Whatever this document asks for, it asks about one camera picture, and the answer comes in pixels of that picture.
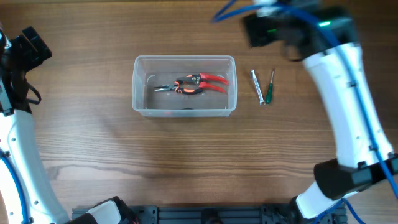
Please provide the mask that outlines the green handled screwdriver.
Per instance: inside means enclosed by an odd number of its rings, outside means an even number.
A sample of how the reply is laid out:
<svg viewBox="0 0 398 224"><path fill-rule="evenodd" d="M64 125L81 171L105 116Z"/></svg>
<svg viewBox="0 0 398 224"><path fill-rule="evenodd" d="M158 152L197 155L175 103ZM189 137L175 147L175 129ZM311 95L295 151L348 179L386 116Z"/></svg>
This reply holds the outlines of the green handled screwdriver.
<svg viewBox="0 0 398 224"><path fill-rule="evenodd" d="M266 93L266 99L265 99L265 104L266 105L269 105L271 103L271 101L272 101L272 96L273 96L272 93L273 93L273 88L274 88L274 85L273 85L274 74L275 74L275 70L273 69L272 73L271 73L271 79L270 79L270 82L269 82L269 85L268 85L267 93Z"/></svg>

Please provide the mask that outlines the red handled snips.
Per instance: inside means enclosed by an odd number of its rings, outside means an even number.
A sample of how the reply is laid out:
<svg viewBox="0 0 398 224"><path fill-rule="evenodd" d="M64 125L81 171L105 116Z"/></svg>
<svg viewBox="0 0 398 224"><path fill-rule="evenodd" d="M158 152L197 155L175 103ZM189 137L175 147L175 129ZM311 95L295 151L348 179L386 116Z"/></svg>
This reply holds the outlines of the red handled snips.
<svg viewBox="0 0 398 224"><path fill-rule="evenodd" d="M219 82L224 85L229 84L229 81L227 79L216 76L216 75L211 75L208 73L186 75L186 76L180 77L176 80L183 81L183 84L195 85L196 89L201 88L202 90L214 90L214 91L218 91L218 92L224 93L224 94L227 94L227 91L218 85L212 84L212 82Z"/></svg>

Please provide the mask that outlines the orange black needle-nose pliers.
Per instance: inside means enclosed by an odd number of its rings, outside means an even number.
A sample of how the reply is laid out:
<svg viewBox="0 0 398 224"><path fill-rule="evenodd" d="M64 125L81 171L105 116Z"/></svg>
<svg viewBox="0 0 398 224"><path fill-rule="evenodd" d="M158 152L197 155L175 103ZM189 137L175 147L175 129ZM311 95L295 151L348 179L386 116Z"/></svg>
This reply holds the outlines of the orange black needle-nose pliers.
<svg viewBox="0 0 398 224"><path fill-rule="evenodd" d="M176 80L172 84L156 86L155 91L175 91L176 93L184 95L196 95L203 92L201 88L197 89L182 88L181 87L182 84L183 81Z"/></svg>

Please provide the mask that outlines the clear plastic container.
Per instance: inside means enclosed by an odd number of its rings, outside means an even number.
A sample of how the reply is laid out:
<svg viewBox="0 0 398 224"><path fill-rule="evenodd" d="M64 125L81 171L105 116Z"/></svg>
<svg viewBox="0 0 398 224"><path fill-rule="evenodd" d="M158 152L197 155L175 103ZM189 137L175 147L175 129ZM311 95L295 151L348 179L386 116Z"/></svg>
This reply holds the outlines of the clear plastic container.
<svg viewBox="0 0 398 224"><path fill-rule="evenodd" d="M155 91L156 86L199 73L225 78L228 85L212 82L227 94L205 90L196 95ZM229 55L140 55L132 74L132 108L146 117L228 117L237 107L236 64ZM186 116L168 116L166 110L193 108Z"/></svg>

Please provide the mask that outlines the red black handled screwdriver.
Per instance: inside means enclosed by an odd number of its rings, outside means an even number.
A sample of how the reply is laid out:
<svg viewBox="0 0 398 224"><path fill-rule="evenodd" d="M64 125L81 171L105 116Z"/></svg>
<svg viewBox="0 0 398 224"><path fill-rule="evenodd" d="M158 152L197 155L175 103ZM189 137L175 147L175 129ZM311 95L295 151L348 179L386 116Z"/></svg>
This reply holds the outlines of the red black handled screwdriver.
<svg viewBox="0 0 398 224"><path fill-rule="evenodd" d="M190 110L193 110L193 108L166 110L165 114L167 114L168 116L186 116L187 114L189 114Z"/></svg>

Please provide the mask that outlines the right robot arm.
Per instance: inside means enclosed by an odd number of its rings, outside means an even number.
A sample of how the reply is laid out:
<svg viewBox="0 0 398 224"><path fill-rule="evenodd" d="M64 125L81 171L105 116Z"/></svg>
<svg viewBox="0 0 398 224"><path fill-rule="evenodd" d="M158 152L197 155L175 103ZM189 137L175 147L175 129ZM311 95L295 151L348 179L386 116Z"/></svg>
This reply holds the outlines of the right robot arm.
<svg viewBox="0 0 398 224"><path fill-rule="evenodd" d="M350 14L318 1L255 1L243 11L253 47L281 41L298 50L335 138L335 158L315 165L313 184L289 205L289 222L324 221L350 196L380 182L396 191L397 154L379 122Z"/></svg>

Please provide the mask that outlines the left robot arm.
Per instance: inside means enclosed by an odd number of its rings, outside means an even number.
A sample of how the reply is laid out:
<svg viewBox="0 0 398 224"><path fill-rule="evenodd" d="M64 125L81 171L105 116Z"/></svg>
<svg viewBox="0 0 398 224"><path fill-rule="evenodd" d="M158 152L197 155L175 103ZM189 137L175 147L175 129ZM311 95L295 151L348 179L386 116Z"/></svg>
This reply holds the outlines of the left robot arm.
<svg viewBox="0 0 398 224"><path fill-rule="evenodd" d="M59 202L41 161L31 105L42 101L27 72L52 52L33 27L8 39L1 34L1 195L9 223L139 223L119 197L109 198L76 219Z"/></svg>

